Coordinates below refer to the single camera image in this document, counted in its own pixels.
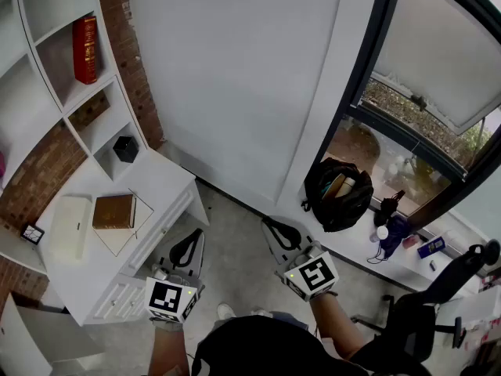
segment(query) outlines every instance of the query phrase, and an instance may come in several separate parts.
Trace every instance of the red book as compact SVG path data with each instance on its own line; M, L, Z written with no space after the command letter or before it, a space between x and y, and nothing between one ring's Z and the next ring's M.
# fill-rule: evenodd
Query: red book
M73 66L75 78L88 85L96 77L96 17L88 16L73 22Z

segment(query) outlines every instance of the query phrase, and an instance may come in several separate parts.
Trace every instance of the shelf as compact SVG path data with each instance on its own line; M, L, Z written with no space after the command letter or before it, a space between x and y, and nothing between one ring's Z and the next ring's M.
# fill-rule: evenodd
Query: shelf
M61 118L45 86L24 56L0 79L0 150L5 158L2 188L26 156Z
M73 66L73 26L68 23L52 33L43 42L37 45L37 52L42 66L49 78L51 86L67 113L77 106L83 99L90 96L114 75L108 66L104 55L103 44L99 37L96 43L96 70L97 81L86 85L74 77Z
M13 0L0 0L0 78L27 52L26 36Z
M34 41L41 42L58 29L90 13L96 0L23 0Z
M92 120L93 113L98 117ZM91 154L96 154L132 117L118 81L113 77L68 119Z
M135 161L146 152L146 148L142 143L141 136L138 129L129 122L119 132L112 136L106 144L98 150L94 158L98 161L99 165L103 168L104 172L111 178L112 181L117 181L126 171L132 166L132 163L125 163L120 161L118 156L113 150L114 144L120 136L133 136L138 144L139 152Z

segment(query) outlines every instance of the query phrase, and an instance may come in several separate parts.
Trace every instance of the blue box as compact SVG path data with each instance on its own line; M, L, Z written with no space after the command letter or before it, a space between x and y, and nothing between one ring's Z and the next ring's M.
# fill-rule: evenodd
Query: blue box
M422 259L427 256L433 255L435 252L441 251L445 248L445 241L442 237L435 238L420 248L417 248L417 253L420 254Z

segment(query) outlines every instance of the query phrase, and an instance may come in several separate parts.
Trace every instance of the person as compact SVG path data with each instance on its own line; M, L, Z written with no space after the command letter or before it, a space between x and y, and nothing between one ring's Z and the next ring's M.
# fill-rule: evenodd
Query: person
M291 315L259 311L256 314L260 316L236 317L231 307L220 304L220 321L198 345L192 375L367 375L350 362L366 342L335 295L321 294L310 306L320 336L332 338L342 359L330 356ZM190 375L182 325L158 318L152 321L156 329L148 375Z

